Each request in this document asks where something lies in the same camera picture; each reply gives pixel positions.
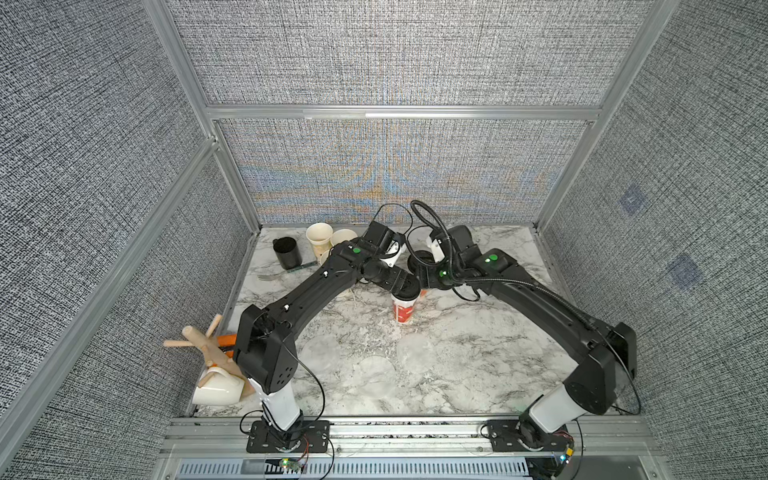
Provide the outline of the black lid front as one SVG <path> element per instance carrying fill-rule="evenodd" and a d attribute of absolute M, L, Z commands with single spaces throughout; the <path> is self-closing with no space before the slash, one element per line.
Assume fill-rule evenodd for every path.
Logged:
<path fill-rule="evenodd" d="M 415 301 L 421 295 L 421 285 L 417 277 L 408 275 L 405 277 L 402 285 L 394 289 L 392 297 L 403 302 Z"/>
<path fill-rule="evenodd" d="M 419 271 L 433 268 L 435 266 L 435 260 L 432 253 L 429 250 L 416 250 L 410 254 L 407 259 L 407 267 L 413 274 L 417 274 Z"/>

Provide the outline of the red paper cup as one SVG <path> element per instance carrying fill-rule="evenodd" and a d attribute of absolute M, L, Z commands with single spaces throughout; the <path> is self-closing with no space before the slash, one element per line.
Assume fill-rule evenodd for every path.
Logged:
<path fill-rule="evenodd" d="M 416 300 L 401 300 L 396 297 L 393 298 L 393 311 L 394 319 L 399 324 L 406 324 L 410 321 L 414 309 Z"/>

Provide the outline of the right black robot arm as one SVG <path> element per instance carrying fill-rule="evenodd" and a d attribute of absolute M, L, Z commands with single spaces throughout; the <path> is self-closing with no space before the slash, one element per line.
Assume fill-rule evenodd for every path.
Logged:
<path fill-rule="evenodd" d="M 585 414 L 605 414 L 624 388 L 635 387 L 637 336 L 631 327 L 611 326 L 581 311 L 506 252 L 482 252 L 463 225 L 447 231 L 433 227 L 427 245 L 434 261 L 427 268 L 431 284 L 447 289 L 468 285 L 506 303 L 576 362 L 561 383 L 519 416 L 515 436 L 524 448 L 544 448 L 568 422 Z"/>

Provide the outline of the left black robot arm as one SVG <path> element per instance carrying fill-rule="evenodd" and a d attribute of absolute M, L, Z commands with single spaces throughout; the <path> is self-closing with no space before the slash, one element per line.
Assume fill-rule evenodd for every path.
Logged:
<path fill-rule="evenodd" d="M 278 438 L 292 441 L 309 427 L 291 385 L 299 366 L 296 338 L 362 279 L 398 299 L 417 299 L 418 279 L 395 265 L 405 250 L 403 233 L 373 221 L 363 235 L 333 246 L 325 262 L 294 290 L 264 308 L 251 305 L 242 312 L 233 359 L 259 395 L 262 418 Z"/>

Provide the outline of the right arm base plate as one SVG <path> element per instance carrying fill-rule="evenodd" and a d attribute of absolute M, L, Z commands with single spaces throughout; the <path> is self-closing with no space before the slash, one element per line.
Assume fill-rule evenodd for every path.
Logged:
<path fill-rule="evenodd" d="M 517 418 L 489 420 L 484 424 L 484 428 L 492 450 L 497 453 L 523 452 L 570 455 L 570 450 L 574 446 L 572 436 L 565 430 L 546 433 L 529 421 L 524 421 L 523 426 L 520 426 Z"/>

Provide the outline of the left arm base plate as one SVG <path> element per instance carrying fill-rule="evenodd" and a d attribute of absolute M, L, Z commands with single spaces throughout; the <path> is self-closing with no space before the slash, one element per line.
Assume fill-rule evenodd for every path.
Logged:
<path fill-rule="evenodd" d="M 249 454 L 326 453 L 331 423 L 325 420 L 310 422 L 293 433 L 270 426 L 265 420 L 252 423 L 246 452 Z"/>

